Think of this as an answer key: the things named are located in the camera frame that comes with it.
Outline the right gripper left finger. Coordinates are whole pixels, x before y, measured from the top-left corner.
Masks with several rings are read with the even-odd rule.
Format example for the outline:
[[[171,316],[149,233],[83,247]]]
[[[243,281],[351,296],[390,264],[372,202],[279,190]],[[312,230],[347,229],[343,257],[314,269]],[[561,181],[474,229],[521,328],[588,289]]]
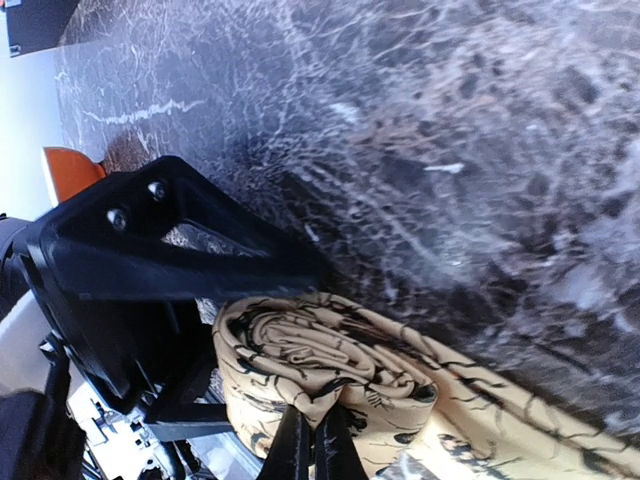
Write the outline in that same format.
[[[311,429],[295,407],[284,412],[257,480],[308,480]]]

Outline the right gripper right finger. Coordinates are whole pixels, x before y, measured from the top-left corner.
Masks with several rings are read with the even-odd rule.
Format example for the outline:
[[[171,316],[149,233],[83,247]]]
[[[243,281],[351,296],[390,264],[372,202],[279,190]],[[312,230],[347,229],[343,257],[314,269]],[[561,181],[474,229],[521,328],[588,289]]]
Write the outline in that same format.
[[[339,404],[331,407],[315,429],[315,478],[368,479],[351,439],[345,409]]]

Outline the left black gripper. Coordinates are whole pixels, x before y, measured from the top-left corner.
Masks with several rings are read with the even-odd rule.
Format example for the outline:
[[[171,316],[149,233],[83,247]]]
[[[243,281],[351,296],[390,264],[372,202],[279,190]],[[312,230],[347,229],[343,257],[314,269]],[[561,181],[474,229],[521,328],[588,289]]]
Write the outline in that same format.
[[[309,245],[245,209],[184,160],[163,156],[108,176],[42,219],[42,252],[64,296],[32,291],[38,269],[14,250],[28,221],[1,218],[1,392],[44,387],[50,333],[76,374],[129,413],[159,388],[144,424],[162,442],[233,430],[224,403],[197,403],[217,367],[195,302],[295,296],[329,275]]]

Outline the yellow beetle-pattern tie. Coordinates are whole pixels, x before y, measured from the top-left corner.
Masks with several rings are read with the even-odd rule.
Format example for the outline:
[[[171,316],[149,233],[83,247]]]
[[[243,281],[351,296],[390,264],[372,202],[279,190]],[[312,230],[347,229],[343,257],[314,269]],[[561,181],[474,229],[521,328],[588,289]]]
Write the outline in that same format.
[[[635,479],[639,451],[446,345],[340,296],[252,297],[218,313],[229,421],[265,458],[285,410],[346,410],[365,471],[402,456],[438,479]]]

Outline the white bowl orange outside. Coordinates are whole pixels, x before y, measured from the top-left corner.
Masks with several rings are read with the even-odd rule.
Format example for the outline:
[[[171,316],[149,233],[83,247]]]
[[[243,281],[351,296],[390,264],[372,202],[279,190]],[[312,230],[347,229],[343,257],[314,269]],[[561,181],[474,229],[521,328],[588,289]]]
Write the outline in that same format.
[[[94,163],[84,153],[70,148],[44,147],[41,164],[53,207],[107,177],[101,163]]]

